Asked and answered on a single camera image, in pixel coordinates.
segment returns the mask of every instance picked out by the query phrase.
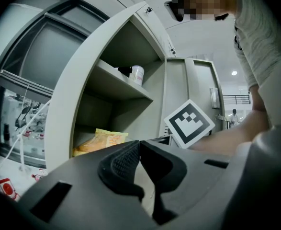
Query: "cable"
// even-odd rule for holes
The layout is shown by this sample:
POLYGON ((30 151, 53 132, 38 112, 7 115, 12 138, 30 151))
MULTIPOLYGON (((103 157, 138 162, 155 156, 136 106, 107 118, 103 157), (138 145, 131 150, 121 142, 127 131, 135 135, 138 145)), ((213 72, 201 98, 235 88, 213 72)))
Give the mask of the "cable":
MULTIPOLYGON (((21 113, 23 111, 23 105, 24 105, 24 101, 25 101, 25 97, 26 97, 26 93, 27 93, 27 89, 29 88, 29 86, 26 87, 26 91, 25 91, 25 94, 24 94, 24 97, 23 97, 23 101, 22 101, 22 106, 21 106, 21 113)), ((19 139, 20 139, 20 147, 19 147, 19 150, 20 150, 20 160, 21 160, 21 168, 22 168, 22 171, 23 173, 26 175, 26 172, 25 172, 25 165, 24 165, 24 150, 23 150, 23 132, 20 133, 20 129, 19 129, 19 139)))
MULTIPOLYGON (((37 113, 32 117, 32 119, 30 120, 30 122, 25 126, 25 128, 23 129, 23 131, 21 132, 20 135, 22 135, 22 134, 26 131, 26 129, 31 125, 31 123, 34 121, 34 119, 35 119, 35 118, 44 110, 44 108, 46 108, 50 103, 51 103, 51 100, 49 100, 46 104, 44 104, 44 106, 43 106, 40 110, 38 110, 38 112, 37 112, 37 113)), ((20 139, 20 135, 17 136, 17 139, 16 139, 16 141, 14 142, 14 144, 12 145, 12 147, 11 147, 9 153, 7 154, 7 156, 4 158, 4 160, 3 160, 2 163, 0 164, 0 169, 1 169, 2 165, 3 165, 3 163, 5 162, 5 160, 7 160, 7 158, 10 156, 12 150, 15 148, 17 141, 20 139)))

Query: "person in background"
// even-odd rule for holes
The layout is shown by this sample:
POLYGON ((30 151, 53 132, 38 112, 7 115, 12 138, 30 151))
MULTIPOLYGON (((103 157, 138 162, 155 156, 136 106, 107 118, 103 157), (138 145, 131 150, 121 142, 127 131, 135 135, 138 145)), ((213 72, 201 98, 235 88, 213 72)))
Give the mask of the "person in background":
POLYGON ((252 111, 240 125, 203 137, 190 147, 234 155, 239 144, 270 128, 268 116, 272 125, 281 125, 281 95, 274 94, 281 83, 281 26, 263 0, 173 1, 191 19, 212 18, 218 23, 235 17, 234 48, 252 94, 252 111))
POLYGON ((236 113, 237 113, 236 109, 233 109, 233 113, 231 115, 231 120, 230 120, 230 128, 234 128, 235 126, 238 125, 238 123, 240 123, 236 113))

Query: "window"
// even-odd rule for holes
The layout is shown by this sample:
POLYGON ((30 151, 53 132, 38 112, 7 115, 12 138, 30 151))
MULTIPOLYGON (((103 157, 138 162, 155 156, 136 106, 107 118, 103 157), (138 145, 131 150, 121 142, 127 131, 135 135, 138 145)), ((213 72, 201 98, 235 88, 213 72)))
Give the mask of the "window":
POLYGON ((53 90, 85 39, 84 35, 44 18, 17 44, 3 69, 53 90))
POLYGON ((75 7, 68 12, 62 14, 66 19, 73 21, 74 23, 84 27, 90 33, 93 33, 100 25, 103 24, 103 20, 99 17, 94 16, 92 13, 87 12, 81 7, 75 7))
POLYGON ((0 17, 0 56, 20 29, 39 12, 37 9, 25 8, 16 4, 11 4, 6 8, 0 17))
MULTIPOLYGON (((1 154, 5 156, 16 141, 17 135, 25 128, 43 104, 7 89, 2 93, 0 145, 3 148, 1 154)), ((48 107, 32 122, 22 136, 27 164, 36 163, 40 167, 45 166, 44 138, 47 112, 48 107)), ((15 154, 20 154, 20 141, 14 147, 13 155, 15 154)))
MULTIPOLYGON (((19 132, 50 100, 62 71, 78 47, 108 19, 82 0, 16 0, 5 16, 22 18, 24 26, 11 33, 9 43, 0 52, 2 156, 7 156, 19 132)), ((0 42, 5 35, 1 33, 2 28, 0 42)), ((47 113, 48 107, 22 136, 25 163, 40 168, 45 168, 47 113)), ((19 141, 9 159, 20 162, 19 141)))
POLYGON ((46 9, 61 0, 16 0, 15 3, 26 4, 32 7, 46 9))

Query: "yellow package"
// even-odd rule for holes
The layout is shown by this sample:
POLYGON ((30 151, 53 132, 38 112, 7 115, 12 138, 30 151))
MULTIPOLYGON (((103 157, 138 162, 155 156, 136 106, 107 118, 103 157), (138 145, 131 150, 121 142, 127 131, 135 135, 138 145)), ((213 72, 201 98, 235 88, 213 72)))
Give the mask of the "yellow package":
POLYGON ((128 133, 110 132, 97 128, 94 138, 73 149, 73 157, 124 143, 128 135, 128 133))

